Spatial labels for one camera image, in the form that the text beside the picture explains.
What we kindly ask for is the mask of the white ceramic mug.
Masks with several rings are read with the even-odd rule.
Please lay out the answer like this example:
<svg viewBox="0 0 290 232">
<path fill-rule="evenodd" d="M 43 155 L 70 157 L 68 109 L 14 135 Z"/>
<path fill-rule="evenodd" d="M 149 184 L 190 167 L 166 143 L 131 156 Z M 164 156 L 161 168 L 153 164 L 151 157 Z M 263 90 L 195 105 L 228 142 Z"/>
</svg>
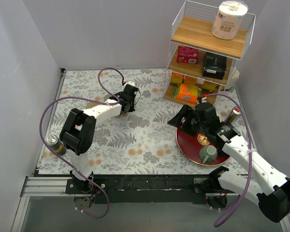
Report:
<svg viewBox="0 0 290 232">
<path fill-rule="evenodd" d="M 107 101 L 107 100 L 108 100 L 109 98 L 111 98 L 111 97 L 112 97 L 112 95 L 107 94 L 107 95 L 104 96 L 103 100 L 104 100 L 104 101 Z"/>
</svg>

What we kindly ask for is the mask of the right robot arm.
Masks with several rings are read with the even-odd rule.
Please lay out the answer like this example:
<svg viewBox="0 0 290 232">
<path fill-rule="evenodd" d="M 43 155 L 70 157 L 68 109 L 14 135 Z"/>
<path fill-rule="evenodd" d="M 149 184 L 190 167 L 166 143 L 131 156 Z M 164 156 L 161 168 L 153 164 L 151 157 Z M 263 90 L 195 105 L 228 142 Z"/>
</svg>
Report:
<svg viewBox="0 0 290 232">
<path fill-rule="evenodd" d="M 191 108 L 183 105 L 168 124 L 195 136 L 204 134 L 218 151 L 235 159 L 253 178 L 245 198 L 255 203 L 272 222 L 280 222 L 290 213 L 290 178 L 275 169 L 230 123 L 221 122 L 214 106 L 208 102 Z"/>
</svg>

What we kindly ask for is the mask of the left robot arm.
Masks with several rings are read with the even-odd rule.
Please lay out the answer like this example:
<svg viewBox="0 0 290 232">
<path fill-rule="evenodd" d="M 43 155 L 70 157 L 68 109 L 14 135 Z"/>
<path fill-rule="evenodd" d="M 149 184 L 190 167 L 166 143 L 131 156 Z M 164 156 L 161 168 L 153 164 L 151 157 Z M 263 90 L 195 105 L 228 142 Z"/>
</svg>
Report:
<svg viewBox="0 0 290 232">
<path fill-rule="evenodd" d="M 93 176 L 87 151 L 92 145 L 94 131 L 97 125 L 134 111 L 135 97 L 139 89 L 133 81 L 124 85 L 123 91 L 105 101 L 85 110 L 72 109 L 60 132 L 60 140 L 67 148 L 73 165 L 70 175 L 73 184 L 82 192 L 89 193 L 93 189 Z"/>
</svg>

